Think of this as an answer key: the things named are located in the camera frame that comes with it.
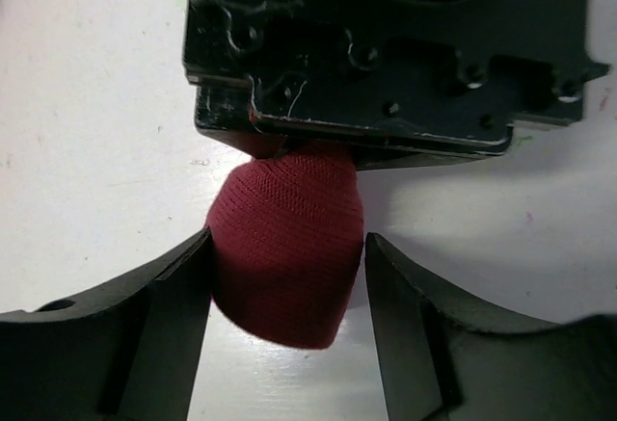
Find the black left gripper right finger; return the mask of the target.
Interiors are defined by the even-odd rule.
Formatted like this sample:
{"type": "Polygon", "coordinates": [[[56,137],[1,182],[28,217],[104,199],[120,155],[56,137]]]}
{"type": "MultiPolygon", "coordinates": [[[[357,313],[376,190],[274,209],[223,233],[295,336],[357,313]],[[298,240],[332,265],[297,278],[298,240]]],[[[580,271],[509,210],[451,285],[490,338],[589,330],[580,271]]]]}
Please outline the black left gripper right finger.
{"type": "Polygon", "coordinates": [[[379,234],[365,276],[392,420],[612,420],[616,319],[557,325],[484,301],[379,234]]]}

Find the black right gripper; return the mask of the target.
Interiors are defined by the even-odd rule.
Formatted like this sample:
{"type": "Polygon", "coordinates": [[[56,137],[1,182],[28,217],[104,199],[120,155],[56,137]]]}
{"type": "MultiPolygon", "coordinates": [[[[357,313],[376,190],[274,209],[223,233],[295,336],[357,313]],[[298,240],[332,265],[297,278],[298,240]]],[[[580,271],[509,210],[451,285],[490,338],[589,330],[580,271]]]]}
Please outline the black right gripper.
{"type": "Polygon", "coordinates": [[[360,170],[497,157],[519,122],[582,119],[608,72],[587,15],[588,0],[188,0],[195,125],[255,158],[344,144],[360,170]]]}

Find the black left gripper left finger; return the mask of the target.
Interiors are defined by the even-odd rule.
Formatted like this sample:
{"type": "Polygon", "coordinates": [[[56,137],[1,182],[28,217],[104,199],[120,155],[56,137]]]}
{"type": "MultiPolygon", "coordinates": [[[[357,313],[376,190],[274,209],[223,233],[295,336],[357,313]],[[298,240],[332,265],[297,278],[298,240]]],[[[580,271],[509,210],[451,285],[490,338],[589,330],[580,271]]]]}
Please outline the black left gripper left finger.
{"type": "Polygon", "coordinates": [[[1,316],[4,420],[184,420],[210,306],[203,229],[98,286],[1,316]]]}

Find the maroon purple orange-toe sock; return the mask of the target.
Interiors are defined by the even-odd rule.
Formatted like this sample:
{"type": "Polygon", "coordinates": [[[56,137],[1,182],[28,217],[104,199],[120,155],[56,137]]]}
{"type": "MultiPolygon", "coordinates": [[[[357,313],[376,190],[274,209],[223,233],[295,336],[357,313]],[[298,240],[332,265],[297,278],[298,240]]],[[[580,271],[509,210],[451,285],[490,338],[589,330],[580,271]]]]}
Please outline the maroon purple orange-toe sock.
{"type": "Polygon", "coordinates": [[[206,224],[213,241],[212,297],[229,320],[291,348],[333,344],[363,247],[350,150],[313,142],[238,166],[206,224]]]}

